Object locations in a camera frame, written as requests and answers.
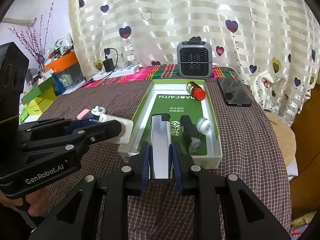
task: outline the blue gripper pad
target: blue gripper pad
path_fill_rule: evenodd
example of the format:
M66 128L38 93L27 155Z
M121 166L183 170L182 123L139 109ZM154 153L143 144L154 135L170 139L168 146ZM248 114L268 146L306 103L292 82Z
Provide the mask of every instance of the blue gripper pad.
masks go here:
M145 155L144 155L144 160L142 164L142 170L141 170L141 188L140 188L140 193L143 193L144 186L146 184L146 181L149 176L149 156L150 156L150 151L152 151L152 146L148 144L148 147L146 149Z
M178 191L180 194L182 194L182 174L181 174L181 167L179 163L179 158L177 154L177 149L174 144L171 144L169 146L169 152L170 155L172 156L172 162L173 162L173 170L174 170L174 176L176 178L176 184Z
M91 119L99 120L99 117L94 116ZM97 125L97 123L89 121L89 118L85 118L83 120L78 120L76 122L71 123L69 125L69 127L67 129L65 129L64 135L70 135L73 133L73 131L75 129L86 127L86 126L92 126L92 125Z

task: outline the orange box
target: orange box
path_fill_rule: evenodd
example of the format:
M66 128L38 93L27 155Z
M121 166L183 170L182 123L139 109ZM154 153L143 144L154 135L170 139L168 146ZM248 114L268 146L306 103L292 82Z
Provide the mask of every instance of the orange box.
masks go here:
M66 68L72 66L73 64L77 63L78 59L75 54L75 52L70 52L69 54L60 57L53 62L49 63L48 65L44 66L44 70L48 70L49 68L52 68L54 73L58 73L62 70L65 70Z

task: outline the white wall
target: white wall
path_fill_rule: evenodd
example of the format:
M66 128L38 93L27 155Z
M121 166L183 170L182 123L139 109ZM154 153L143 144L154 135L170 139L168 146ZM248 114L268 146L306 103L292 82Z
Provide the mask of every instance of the white wall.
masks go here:
M9 8L5 17L21 20L31 20L37 18L35 29L39 32L40 17L43 15L45 27L41 30L41 39L44 40L45 29L47 26L51 3L53 2L53 11L48 28L46 44L51 46L57 39L65 34L72 34L68 15L68 0L15 0ZM26 31L27 27L13 25L9 23L0 23L0 45L14 41L21 51L29 58L29 68L39 68L36 60L21 44L19 39L8 28L13 28L20 32Z

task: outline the curtain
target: curtain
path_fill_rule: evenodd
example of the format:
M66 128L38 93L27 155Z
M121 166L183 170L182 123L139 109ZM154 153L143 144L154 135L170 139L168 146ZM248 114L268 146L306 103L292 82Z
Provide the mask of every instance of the curtain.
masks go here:
M174 64L178 43L201 39L291 125L318 77L320 27L304 0L69 0L69 14L87 78L105 48L117 67Z

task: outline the clutter on shelf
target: clutter on shelf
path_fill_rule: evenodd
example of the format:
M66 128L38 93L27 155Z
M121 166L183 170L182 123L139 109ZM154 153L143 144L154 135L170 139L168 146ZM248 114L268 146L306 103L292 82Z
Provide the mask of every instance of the clutter on shelf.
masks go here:
M82 87L86 81L82 74L80 64L74 51L65 53L64 56L53 60L44 66L46 71L50 71L57 86L55 93L68 94Z
M73 40L70 34L63 35L50 48L47 49L44 65L48 65L54 60L73 52Z

